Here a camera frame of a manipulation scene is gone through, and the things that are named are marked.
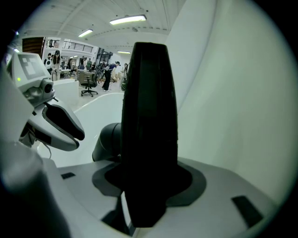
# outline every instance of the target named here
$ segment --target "black slot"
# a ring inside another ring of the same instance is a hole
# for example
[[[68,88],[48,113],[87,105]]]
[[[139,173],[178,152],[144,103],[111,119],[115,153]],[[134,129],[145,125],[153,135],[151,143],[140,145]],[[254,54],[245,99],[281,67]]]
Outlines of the black slot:
[[[261,213],[245,196],[234,197],[232,201],[249,228],[263,219]]]
[[[71,173],[71,172],[69,172],[69,173],[64,173],[64,174],[61,175],[61,177],[62,177],[63,179],[68,179],[68,178],[71,178],[71,177],[73,177],[73,176],[75,176],[75,174],[74,174],[74,173]]]

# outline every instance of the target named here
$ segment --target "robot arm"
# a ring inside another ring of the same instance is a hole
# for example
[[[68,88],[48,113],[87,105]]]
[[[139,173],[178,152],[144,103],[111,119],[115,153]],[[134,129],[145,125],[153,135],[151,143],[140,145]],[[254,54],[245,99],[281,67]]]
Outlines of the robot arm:
[[[35,139],[57,149],[72,151],[79,147],[85,133],[73,111],[55,97],[53,81],[39,55],[14,54],[7,69],[16,86],[34,107],[20,141],[31,146]]]

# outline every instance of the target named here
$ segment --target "black cylindrical object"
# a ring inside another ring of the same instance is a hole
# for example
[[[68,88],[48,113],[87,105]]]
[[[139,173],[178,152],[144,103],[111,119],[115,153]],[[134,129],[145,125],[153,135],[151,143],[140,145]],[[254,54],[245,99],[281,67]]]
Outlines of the black cylindrical object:
[[[135,43],[130,65],[122,110],[124,191],[132,224],[151,227],[165,213],[177,166],[176,97],[165,45]]]

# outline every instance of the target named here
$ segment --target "white ceiling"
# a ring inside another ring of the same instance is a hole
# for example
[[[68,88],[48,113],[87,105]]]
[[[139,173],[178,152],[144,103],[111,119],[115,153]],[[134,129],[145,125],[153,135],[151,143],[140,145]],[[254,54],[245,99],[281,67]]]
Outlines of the white ceiling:
[[[110,51],[132,50],[137,41],[164,43],[186,0],[47,0],[24,23],[19,39],[56,36]],[[125,15],[145,14],[146,21],[111,25]],[[78,35],[87,29],[84,38]]]

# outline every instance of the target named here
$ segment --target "white curved panel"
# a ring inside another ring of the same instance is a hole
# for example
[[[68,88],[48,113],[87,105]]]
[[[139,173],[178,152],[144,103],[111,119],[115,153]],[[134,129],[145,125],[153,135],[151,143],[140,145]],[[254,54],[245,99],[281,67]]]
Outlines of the white curved panel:
[[[178,114],[179,156],[235,171],[280,204],[297,173],[297,79],[271,20],[250,1],[219,1]]]
[[[216,0],[187,0],[165,44],[175,84],[177,111],[199,69],[212,29]]]
[[[92,162],[92,152],[103,127],[114,122],[121,122],[123,93],[102,95],[75,111],[85,131],[85,139],[79,141],[80,146],[74,151],[62,151],[51,148],[52,160],[57,167],[80,165]],[[49,157],[47,148],[41,144],[38,153]]]

